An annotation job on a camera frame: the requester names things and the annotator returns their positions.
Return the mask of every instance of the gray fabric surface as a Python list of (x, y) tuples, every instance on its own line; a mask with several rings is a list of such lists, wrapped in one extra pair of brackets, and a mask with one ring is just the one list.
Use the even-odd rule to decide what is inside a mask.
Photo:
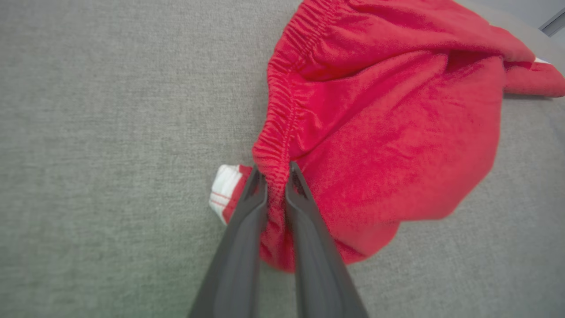
[[(0, 316), (182, 317), (251, 164), (292, 1), (0, 2)], [(565, 71), (564, 54), (475, 6)], [(350, 266), (372, 317), (565, 315), (565, 102), (508, 96), (491, 174)], [(295, 317), (262, 266), (261, 317)]]

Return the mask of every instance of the white stripe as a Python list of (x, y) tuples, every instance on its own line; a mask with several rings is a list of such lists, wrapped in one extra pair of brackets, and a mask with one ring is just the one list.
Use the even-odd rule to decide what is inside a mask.
[(239, 165), (221, 165), (216, 173), (216, 179), (214, 180), (214, 184), (212, 184), (212, 193), (210, 193), (208, 204), (220, 217), (223, 224), (226, 223), (222, 212), (224, 212), (225, 206), (229, 203), (233, 195), (233, 190), (235, 190), (242, 176)]
[(551, 65), (551, 63), (549, 63), (548, 61), (544, 61), (544, 60), (542, 60), (541, 58), (537, 58), (537, 57), (536, 57), (536, 60), (535, 60), (534, 62)]

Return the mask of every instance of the red fabric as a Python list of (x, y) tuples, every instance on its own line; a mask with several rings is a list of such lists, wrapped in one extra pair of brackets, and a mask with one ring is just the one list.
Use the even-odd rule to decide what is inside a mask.
[(261, 257), (294, 269), (290, 160), (345, 263), (401, 221), (451, 213), (492, 167), (503, 92), (563, 96), (565, 80), (508, 31), (450, 0), (305, 0), (268, 65), (253, 156), (270, 191)]

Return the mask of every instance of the gray upholstery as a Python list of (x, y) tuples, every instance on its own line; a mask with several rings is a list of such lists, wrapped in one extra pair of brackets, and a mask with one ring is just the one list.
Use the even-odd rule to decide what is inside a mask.
[[(535, 29), (472, 3), (565, 73)], [(298, 0), (0, 2), (0, 316), (183, 317), (252, 164)], [(372, 317), (565, 315), (565, 101), (508, 96), (495, 167), (449, 218), (349, 267)], [(260, 317), (295, 317), (262, 266)]]

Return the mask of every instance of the gray couch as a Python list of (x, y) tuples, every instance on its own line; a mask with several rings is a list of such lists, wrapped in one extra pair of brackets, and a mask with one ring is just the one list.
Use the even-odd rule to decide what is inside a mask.
[[(0, 2), (0, 317), (183, 317), (252, 164), (299, 0)], [(462, 2), (565, 74), (565, 52)], [(565, 316), (565, 100), (507, 96), (496, 164), (442, 221), (349, 267), (372, 317)], [(295, 317), (262, 266), (260, 317)]]

